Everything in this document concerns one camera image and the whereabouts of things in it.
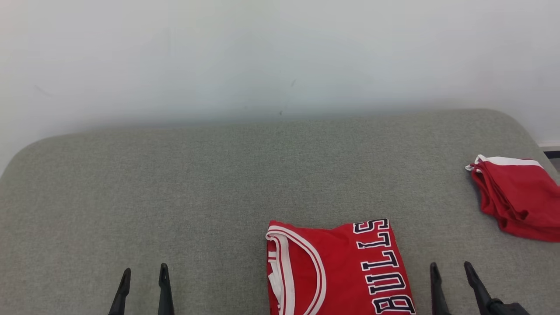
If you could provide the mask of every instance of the white trim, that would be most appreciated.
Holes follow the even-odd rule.
[[[276,296],[276,300],[280,300],[282,298],[282,285],[278,283],[274,274],[268,275],[268,281],[270,281],[270,287],[274,296]]]
[[[315,271],[317,274],[315,295],[313,297],[313,300],[309,304],[309,307],[303,313],[303,315],[316,315],[319,309],[321,308],[321,306],[323,305],[323,302],[325,300],[325,295],[326,295],[326,274],[325,274],[325,267],[323,266],[323,262],[321,260],[321,256],[319,255],[315,247],[311,245],[311,243],[309,243],[305,238],[301,237],[299,234],[295,233],[294,231],[278,225],[271,225],[268,227],[267,239],[270,239],[271,237],[272,238],[279,237],[280,235],[289,238],[296,245],[300,246],[303,250],[305,250],[307,254],[310,256],[311,260],[313,261],[313,264],[315,265]]]
[[[503,156],[493,156],[493,157],[485,157],[482,154],[479,154],[477,156],[477,158],[474,160],[475,164],[478,164],[480,162],[490,162],[494,165],[519,165],[519,166],[538,166],[540,168],[543,168],[542,165],[535,161],[535,160],[521,160],[521,159],[514,159],[511,157],[503,157]],[[474,169],[474,166],[472,166],[472,164],[469,164],[467,166],[465,166],[465,169],[468,171],[472,171]]]
[[[280,315],[294,315],[296,308],[296,292],[293,284],[292,265],[290,262],[290,251],[288,249],[288,239],[283,235],[272,235],[269,240],[276,244],[277,256],[280,259],[276,260],[278,264],[278,271],[276,274],[277,284],[280,286],[281,298]]]

